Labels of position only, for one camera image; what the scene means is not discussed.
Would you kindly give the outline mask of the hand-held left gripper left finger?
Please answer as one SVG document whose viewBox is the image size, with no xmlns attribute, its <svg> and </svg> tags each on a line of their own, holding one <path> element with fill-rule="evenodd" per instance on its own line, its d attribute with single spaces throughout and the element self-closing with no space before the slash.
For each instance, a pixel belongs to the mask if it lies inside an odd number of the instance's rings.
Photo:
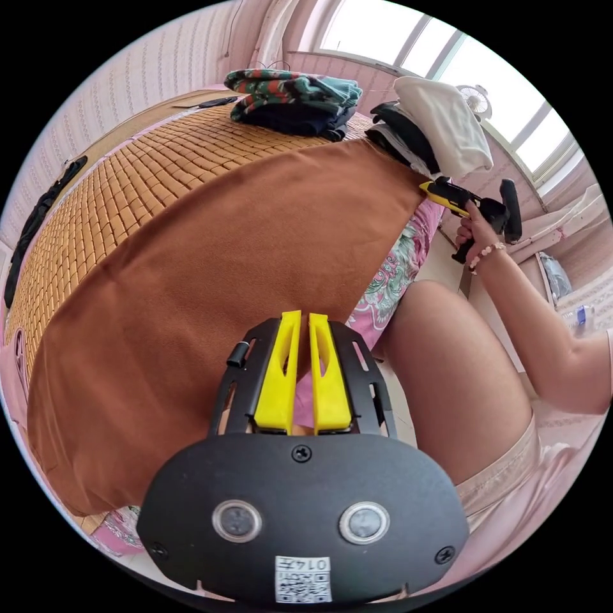
<svg viewBox="0 0 613 613">
<path fill-rule="evenodd" d="M 254 413 L 260 431 L 292 434 L 301 311 L 281 315 Z"/>
</svg>

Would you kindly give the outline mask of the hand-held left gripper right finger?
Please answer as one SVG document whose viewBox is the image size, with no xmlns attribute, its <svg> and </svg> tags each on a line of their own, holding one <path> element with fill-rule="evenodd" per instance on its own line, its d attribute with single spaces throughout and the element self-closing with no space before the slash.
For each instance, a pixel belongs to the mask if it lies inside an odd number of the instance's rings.
<svg viewBox="0 0 613 613">
<path fill-rule="evenodd" d="M 308 317 L 314 431 L 317 435 L 345 432 L 352 415 L 343 371 L 328 317 Z"/>
</svg>

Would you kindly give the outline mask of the person's right hand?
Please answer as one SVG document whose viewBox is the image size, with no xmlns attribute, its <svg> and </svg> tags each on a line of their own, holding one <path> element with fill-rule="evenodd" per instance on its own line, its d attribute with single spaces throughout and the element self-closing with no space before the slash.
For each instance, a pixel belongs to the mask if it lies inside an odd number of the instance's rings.
<svg viewBox="0 0 613 613">
<path fill-rule="evenodd" d="M 505 251 L 506 247 L 482 215 L 479 206 L 469 201 L 466 204 L 466 210 L 468 216 L 463 217 L 460 221 L 455 245 L 457 248 L 468 246 L 465 264 L 468 270 L 475 275 L 477 265 L 481 260 L 496 251 Z"/>
</svg>

